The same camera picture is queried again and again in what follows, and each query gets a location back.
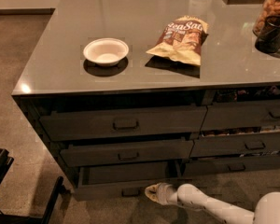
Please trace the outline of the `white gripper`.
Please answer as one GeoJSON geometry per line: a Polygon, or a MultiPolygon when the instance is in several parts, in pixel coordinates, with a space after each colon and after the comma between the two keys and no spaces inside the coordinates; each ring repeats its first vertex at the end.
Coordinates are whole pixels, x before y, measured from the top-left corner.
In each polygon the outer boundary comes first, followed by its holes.
{"type": "Polygon", "coordinates": [[[172,184],[158,183],[145,188],[145,195],[161,205],[177,205],[177,190],[172,184]]]}

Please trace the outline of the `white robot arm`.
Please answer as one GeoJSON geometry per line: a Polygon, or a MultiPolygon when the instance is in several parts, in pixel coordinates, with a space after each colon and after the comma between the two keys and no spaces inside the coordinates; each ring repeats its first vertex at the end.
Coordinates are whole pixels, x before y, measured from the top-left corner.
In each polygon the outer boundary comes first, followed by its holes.
{"type": "Polygon", "coordinates": [[[222,224],[280,224],[280,192],[264,195],[254,211],[212,198],[191,184],[176,188],[158,183],[145,188],[146,196],[161,205],[175,205],[204,211],[222,224]]]}

